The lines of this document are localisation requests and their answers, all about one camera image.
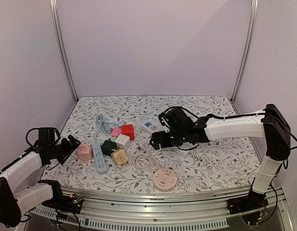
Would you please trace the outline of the light green plug adapter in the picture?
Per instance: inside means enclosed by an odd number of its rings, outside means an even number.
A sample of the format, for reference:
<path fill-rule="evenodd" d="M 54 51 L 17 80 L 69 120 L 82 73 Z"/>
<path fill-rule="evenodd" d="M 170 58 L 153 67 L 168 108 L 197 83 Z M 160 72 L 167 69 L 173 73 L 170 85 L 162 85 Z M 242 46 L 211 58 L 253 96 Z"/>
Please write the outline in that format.
<path fill-rule="evenodd" d="M 108 138 L 108 140 L 111 141 L 111 142 L 116 142 L 117 138 L 116 137 L 110 137 L 110 138 Z"/>

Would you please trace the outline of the right aluminium frame post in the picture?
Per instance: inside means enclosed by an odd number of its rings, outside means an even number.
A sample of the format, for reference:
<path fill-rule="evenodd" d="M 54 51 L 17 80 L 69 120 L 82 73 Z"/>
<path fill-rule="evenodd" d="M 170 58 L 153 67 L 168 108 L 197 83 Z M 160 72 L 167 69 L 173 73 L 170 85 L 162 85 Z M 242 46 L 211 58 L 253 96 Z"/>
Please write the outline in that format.
<path fill-rule="evenodd" d="M 236 81 L 234 84 L 234 89 L 232 91 L 232 95 L 230 98 L 230 101 L 232 104 L 234 104 L 238 98 L 238 94 L 239 94 L 240 87 L 241 87 L 243 77 L 244 77 L 244 72 L 245 72 L 245 69 L 246 69 L 246 66 L 248 63 L 248 57 L 249 57 L 249 53 L 250 53 L 250 49 L 251 49 L 251 45 L 252 45 L 254 30 L 256 27 L 258 7 L 259 7 L 259 0 L 252 0 L 244 50 L 243 50 L 241 62 L 239 65 Z"/>

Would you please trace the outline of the pink cube adapter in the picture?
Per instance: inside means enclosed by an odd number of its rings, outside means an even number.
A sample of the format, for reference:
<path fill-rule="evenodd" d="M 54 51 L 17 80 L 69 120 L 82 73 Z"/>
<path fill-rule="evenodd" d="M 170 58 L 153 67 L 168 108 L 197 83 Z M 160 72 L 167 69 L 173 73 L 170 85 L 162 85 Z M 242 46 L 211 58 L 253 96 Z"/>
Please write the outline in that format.
<path fill-rule="evenodd" d="M 78 147 L 77 154 L 80 160 L 87 161 L 93 159 L 92 146 L 88 143 L 81 143 Z"/>

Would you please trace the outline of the aluminium frame post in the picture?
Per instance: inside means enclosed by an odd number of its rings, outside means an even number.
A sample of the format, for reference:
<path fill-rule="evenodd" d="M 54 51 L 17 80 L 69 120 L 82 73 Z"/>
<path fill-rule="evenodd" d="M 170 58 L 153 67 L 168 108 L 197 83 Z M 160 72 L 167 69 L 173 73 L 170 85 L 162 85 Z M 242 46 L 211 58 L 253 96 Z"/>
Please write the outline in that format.
<path fill-rule="evenodd" d="M 241 87 L 243 77 L 244 77 L 244 72 L 245 72 L 245 69 L 246 69 L 246 66 L 248 63 L 248 57 L 249 57 L 249 53 L 250 53 L 250 49 L 251 49 L 251 45 L 252 45 L 254 30 L 256 27 L 258 7 L 259 7 L 259 0 L 252 0 L 244 50 L 243 50 L 241 62 L 239 65 L 236 81 L 234 84 L 234 89 L 232 91 L 232 95 L 230 98 L 230 101 L 232 104 L 234 104 L 238 98 L 238 94 L 239 94 L 240 87 Z"/>
<path fill-rule="evenodd" d="M 72 72 L 70 69 L 65 45 L 64 45 L 64 39 L 63 39 L 63 34 L 62 34 L 62 28 L 61 28 L 61 23 L 60 23 L 60 17 L 59 17 L 59 11 L 58 11 L 58 4 L 56 0 L 50 0 L 50 11 L 51 11 L 51 16 L 52 16 L 52 21 L 53 21 L 53 27 L 56 35 L 56 40 L 58 44 L 58 49 L 62 61 L 62 66 L 63 70 L 66 76 L 67 84 L 71 93 L 71 96 L 74 100 L 74 102 L 78 102 L 79 98 L 76 92 L 76 87 L 74 84 L 74 80 L 72 77 Z"/>

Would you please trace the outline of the beige cube adapter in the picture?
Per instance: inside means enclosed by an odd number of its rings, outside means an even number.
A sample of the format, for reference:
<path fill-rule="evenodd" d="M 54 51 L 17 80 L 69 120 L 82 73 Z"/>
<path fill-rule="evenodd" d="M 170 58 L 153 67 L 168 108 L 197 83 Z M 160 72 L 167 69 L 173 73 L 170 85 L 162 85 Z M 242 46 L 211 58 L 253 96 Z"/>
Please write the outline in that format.
<path fill-rule="evenodd" d="M 129 161 L 127 153 L 124 149 L 119 149 L 111 154 L 116 165 L 124 165 Z"/>

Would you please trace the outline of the dark green cube adapter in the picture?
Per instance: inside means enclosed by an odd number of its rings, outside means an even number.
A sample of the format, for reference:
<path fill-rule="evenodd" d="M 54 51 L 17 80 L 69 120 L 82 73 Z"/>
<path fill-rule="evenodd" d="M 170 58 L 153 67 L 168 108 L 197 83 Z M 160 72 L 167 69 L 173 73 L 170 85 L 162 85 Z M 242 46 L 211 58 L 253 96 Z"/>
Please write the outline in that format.
<path fill-rule="evenodd" d="M 117 144 L 116 142 L 105 140 L 101 145 L 101 150 L 104 155 L 111 156 L 111 154 L 117 150 Z"/>

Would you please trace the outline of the grey blue power strip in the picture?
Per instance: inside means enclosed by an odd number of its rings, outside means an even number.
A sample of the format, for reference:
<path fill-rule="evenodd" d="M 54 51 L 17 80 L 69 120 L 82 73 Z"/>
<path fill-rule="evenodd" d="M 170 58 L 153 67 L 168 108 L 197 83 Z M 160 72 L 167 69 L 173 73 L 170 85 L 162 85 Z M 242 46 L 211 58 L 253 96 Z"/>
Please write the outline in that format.
<path fill-rule="evenodd" d="M 108 168 L 106 166 L 104 155 L 101 150 L 101 145 L 99 143 L 93 144 L 92 152 L 96 163 L 97 172 L 101 175 L 108 173 Z"/>

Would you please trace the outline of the floral patterned table mat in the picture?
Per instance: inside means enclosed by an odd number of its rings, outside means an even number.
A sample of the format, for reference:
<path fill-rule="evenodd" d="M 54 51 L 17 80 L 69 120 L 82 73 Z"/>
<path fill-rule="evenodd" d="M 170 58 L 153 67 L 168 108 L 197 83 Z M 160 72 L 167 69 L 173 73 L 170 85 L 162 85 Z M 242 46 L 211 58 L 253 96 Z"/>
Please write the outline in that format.
<path fill-rule="evenodd" d="M 102 143 L 109 138 L 98 129 L 96 117 L 112 123 L 135 127 L 135 139 L 127 150 L 129 161 L 116 165 L 111 157 L 105 162 L 108 173 L 99 174 L 94 160 L 80 160 L 72 154 L 64 165 L 55 162 L 44 170 L 42 179 L 56 180 L 63 187 L 115 193 L 155 193 L 153 174 L 159 168 L 173 170 L 178 177 L 173 193 L 197 193 L 248 186 L 260 161 L 248 138 L 225 138 L 200 144 L 183 157 L 171 149 L 154 150 L 150 136 L 141 128 L 147 119 L 170 106 L 182 106 L 198 116 L 235 113 L 231 103 L 221 96 L 104 96 L 83 97 L 76 104 L 62 131 L 62 137 L 74 136 L 83 143 Z"/>

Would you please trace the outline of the white cube adapter red print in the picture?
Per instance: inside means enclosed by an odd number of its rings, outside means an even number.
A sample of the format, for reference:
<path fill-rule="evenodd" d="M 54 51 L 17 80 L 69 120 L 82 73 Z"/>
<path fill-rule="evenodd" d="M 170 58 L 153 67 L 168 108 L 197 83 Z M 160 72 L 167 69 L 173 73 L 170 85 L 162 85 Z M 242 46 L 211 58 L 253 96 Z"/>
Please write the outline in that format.
<path fill-rule="evenodd" d="M 117 145 L 118 149 L 124 149 L 125 151 L 128 149 L 130 146 L 130 137 L 124 134 L 120 134 L 116 140 L 115 143 Z"/>

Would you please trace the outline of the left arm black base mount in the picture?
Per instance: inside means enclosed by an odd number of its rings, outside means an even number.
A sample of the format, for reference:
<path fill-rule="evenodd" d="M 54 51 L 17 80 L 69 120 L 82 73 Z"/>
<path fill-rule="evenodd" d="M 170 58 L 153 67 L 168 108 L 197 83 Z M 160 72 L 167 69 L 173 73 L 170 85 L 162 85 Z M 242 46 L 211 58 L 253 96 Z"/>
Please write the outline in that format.
<path fill-rule="evenodd" d="M 65 212 L 80 214 L 84 198 L 76 193 L 63 195 L 62 197 L 53 197 L 42 203 L 43 206 Z"/>

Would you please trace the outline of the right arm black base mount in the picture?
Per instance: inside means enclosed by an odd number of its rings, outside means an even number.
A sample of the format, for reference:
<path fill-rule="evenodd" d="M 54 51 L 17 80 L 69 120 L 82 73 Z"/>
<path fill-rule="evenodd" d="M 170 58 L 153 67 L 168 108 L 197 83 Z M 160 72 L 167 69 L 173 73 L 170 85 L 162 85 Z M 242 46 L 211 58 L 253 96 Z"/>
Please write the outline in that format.
<path fill-rule="evenodd" d="M 266 207 L 268 200 L 266 194 L 249 192 L 246 196 L 228 199 L 226 203 L 227 209 L 232 215 Z"/>

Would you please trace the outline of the aluminium front rail base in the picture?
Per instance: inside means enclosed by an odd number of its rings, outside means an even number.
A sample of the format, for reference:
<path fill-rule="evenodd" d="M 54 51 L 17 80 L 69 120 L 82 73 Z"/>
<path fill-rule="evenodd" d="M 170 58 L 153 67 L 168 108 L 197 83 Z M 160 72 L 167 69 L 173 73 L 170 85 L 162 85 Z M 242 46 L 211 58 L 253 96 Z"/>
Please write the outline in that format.
<path fill-rule="evenodd" d="M 136 194 L 64 187 L 84 198 L 81 213 L 62 226 L 101 231 L 296 231 L 281 187 L 267 191 L 268 206 L 260 224 L 245 224 L 246 213 L 230 214 L 229 199 L 245 196 L 248 187 L 206 192 Z"/>

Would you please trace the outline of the pink plug adapter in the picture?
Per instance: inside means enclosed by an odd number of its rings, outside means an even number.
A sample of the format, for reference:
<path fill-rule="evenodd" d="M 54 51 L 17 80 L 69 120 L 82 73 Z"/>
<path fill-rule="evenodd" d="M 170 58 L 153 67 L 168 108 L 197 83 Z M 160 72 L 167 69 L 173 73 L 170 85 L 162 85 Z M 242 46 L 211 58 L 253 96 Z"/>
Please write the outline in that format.
<path fill-rule="evenodd" d="M 122 133 L 121 128 L 113 128 L 111 132 L 111 137 L 118 137 Z"/>

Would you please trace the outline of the round pink socket base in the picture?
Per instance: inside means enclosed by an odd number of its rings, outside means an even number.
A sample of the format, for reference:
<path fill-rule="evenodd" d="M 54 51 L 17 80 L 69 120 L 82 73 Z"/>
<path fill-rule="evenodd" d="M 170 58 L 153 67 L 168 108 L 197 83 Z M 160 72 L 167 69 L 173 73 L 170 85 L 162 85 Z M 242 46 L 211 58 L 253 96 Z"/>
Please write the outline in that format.
<path fill-rule="evenodd" d="M 168 168 L 158 169 L 153 174 L 153 185 L 161 192 L 171 191 L 177 184 L 176 173 Z"/>

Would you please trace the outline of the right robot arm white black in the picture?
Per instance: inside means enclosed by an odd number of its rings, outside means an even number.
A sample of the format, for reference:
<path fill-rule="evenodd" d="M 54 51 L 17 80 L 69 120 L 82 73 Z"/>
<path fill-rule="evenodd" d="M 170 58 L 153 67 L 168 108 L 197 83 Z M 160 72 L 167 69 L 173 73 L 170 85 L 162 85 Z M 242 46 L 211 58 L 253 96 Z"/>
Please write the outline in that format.
<path fill-rule="evenodd" d="M 287 166 L 291 151 L 297 149 L 297 138 L 274 104 L 248 114 L 208 114 L 202 117 L 181 106 L 172 106 L 160 113 L 158 119 L 168 130 L 152 133 L 149 143 L 155 150 L 180 148 L 185 143 L 197 147 L 201 143 L 225 138 L 255 137 L 266 140 L 265 157 L 251 184 L 251 193 L 243 200 L 243 206 L 248 210 L 261 203 L 261 195 L 267 192 L 281 166 Z"/>

